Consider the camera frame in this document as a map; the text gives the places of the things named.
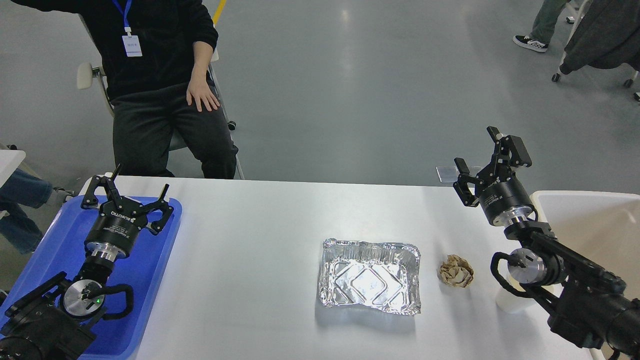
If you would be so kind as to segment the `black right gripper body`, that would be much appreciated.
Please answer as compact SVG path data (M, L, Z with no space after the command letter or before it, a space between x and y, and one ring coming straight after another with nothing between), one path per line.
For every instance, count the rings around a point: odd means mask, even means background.
M478 203L492 226L509 227L528 221L535 211L530 196L516 175L507 180L486 178L475 187Z

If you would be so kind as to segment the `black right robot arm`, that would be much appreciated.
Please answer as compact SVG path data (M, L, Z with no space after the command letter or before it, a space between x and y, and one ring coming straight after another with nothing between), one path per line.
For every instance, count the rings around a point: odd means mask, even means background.
M494 144L489 164L472 175L466 161L455 158L453 187L466 207L481 207L490 225L520 244L512 253L494 253L492 275L510 294L536 301L551 332L568 342L597 350L607 343L613 360L620 354L637 360L639 300L624 296L621 277L561 244L549 223L530 218L537 209L515 174L532 165L526 146L494 126L487 132Z

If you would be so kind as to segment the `seated person's hand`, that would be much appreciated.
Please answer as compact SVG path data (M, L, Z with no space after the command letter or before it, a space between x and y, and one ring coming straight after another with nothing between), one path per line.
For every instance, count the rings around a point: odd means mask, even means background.
M197 112L203 112L204 110L212 112L221 107L220 101L214 95L207 82L206 70L192 70L186 89L186 102L188 106L194 106Z

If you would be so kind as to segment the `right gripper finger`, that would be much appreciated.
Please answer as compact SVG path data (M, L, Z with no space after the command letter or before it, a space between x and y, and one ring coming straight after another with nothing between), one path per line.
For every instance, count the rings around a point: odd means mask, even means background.
M519 136L504 135L494 126L488 126L487 132L494 142L494 151L487 166L490 179L509 180L515 177L519 167L530 167L533 161Z
M470 168L467 166L466 160L461 157L454 158L455 166L458 170L457 181L453 183L455 192L466 207L478 207L479 198L473 194L469 188L469 183L474 186L482 184L482 178L477 175L470 174Z

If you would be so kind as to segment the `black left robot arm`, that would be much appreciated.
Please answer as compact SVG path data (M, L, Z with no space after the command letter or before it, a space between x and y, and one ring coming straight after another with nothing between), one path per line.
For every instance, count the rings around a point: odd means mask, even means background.
M96 211L84 240L85 260L69 280L62 271L25 294L4 313L3 360L77 360L95 341L99 321L117 321L135 307L130 284L108 285L115 262L128 258L137 237L147 229L158 235L174 212L165 184L153 202L142 203L119 193L112 175L96 175L80 207Z

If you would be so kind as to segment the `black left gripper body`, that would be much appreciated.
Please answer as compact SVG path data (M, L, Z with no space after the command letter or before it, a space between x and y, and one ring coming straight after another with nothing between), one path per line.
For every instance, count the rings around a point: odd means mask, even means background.
M149 224L150 205L126 196L107 196L96 209L96 221L84 240L86 255L103 259L130 257L138 235Z

